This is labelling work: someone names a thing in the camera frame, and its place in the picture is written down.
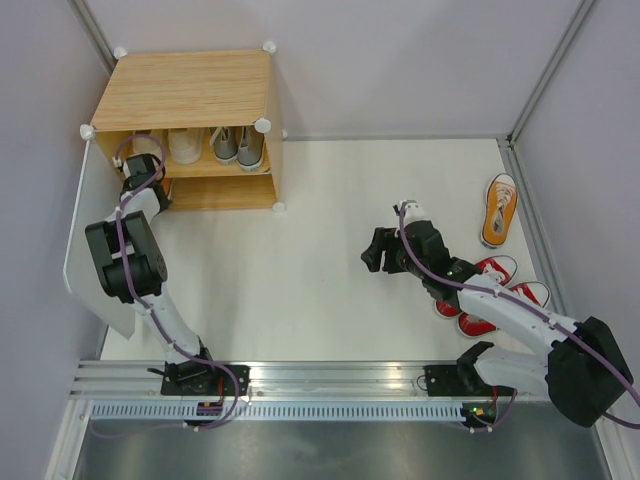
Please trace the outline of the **orange sneaker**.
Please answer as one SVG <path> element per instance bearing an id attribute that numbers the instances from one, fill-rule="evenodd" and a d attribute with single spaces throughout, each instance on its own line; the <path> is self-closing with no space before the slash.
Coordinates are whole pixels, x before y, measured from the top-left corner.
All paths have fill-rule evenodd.
<path id="1" fill-rule="evenodd" d="M 492 179 L 486 192 L 485 217 L 480 239 L 488 248 L 501 247 L 507 240 L 518 203 L 515 180 L 507 173 Z"/>
<path id="2" fill-rule="evenodd" d="M 173 180 L 171 178 L 164 178 L 161 182 L 164 193 L 169 200 L 172 200 L 172 183 Z"/>

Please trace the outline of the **beige canvas shoe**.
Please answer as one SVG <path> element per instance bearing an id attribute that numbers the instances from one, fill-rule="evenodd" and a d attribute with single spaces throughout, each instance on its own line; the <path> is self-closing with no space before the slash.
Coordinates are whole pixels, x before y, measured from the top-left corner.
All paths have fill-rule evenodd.
<path id="1" fill-rule="evenodd" d="M 163 143 L 164 132 L 159 129 L 153 130 L 136 130 L 134 132 L 136 138 L 132 140 L 131 151 L 136 154 L 152 154 L 158 159 L 161 158 L 162 149 L 159 143 Z"/>
<path id="2" fill-rule="evenodd" d="M 202 128 L 169 129 L 167 140 L 173 161 L 181 165 L 198 161 L 202 153 L 203 136 Z"/>

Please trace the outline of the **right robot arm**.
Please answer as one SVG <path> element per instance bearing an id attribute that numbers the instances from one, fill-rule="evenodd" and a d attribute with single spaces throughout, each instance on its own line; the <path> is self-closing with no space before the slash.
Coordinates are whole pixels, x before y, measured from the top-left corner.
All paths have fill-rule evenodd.
<path id="1" fill-rule="evenodd" d="M 590 317 L 579 322 L 551 312 L 453 257 L 431 222 L 378 227 L 361 258 L 372 272 L 408 273 L 429 294 L 480 317 L 528 348 L 522 354 L 479 342 L 458 359 L 459 388 L 478 395 L 489 386 L 548 398 L 568 420 L 591 427 L 628 393 L 633 376 L 610 330 Z"/>

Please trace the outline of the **grey sneaker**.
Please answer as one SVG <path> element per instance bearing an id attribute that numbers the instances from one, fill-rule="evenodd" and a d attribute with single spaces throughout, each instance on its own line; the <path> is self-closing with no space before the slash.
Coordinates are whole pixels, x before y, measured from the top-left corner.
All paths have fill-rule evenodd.
<path id="1" fill-rule="evenodd" d="M 242 170 L 252 172 L 261 167 L 263 144 L 264 135 L 258 132 L 254 126 L 244 126 L 241 129 L 237 162 Z"/>
<path id="2" fill-rule="evenodd" d="M 236 161 L 238 144 L 234 127 L 211 127 L 209 145 L 218 163 L 230 165 Z"/>

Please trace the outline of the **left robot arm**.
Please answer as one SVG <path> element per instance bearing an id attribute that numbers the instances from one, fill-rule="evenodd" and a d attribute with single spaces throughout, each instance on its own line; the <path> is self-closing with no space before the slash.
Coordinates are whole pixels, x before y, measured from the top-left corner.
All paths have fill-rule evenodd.
<path id="1" fill-rule="evenodd" d="M 161 185 L 160 159 L 137 154 L 123 163 L 120 203 L 108 218 L 85 228 L 100 285 L 133 310 L 152 329 L 165 352 L 161 374 L 170 387 L 207 395 L 218 384 L 218 370 L 200 338 L 186 325 L 171 299 L 168 270 L 150 227 L 168 209 Z"/>

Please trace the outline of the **red sneaker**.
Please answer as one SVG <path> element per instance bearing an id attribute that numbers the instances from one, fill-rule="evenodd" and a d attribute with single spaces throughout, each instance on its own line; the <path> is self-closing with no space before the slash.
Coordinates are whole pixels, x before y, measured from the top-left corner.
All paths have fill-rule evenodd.
<path id="1" fill-rule="evenodd" d="M 521 282 L 510 287 L 509 290 L 542 308 L 544 308 L 550 300 L 549 288 L 539 281 Z M 498 328 L 490 322 L 468 313 L 462 313 L 458 317 L 457 326 L 459 332 L 468 338 L 479 338 L 498 330 Z"/>
<path id="2" fill-rule="evenodd" d="M 483 274 L 489 275 L 501 286 L 508 285 L 514 279 L 518 270 L 516 260 L 508 255 L 486 257 L 477 262 L 476 266 L 482 270 Z M 446 319 L 455 318 L 462 313 L 459 308 L 442 301 L 436 301 L 434 308 L 441 317 Z"/>

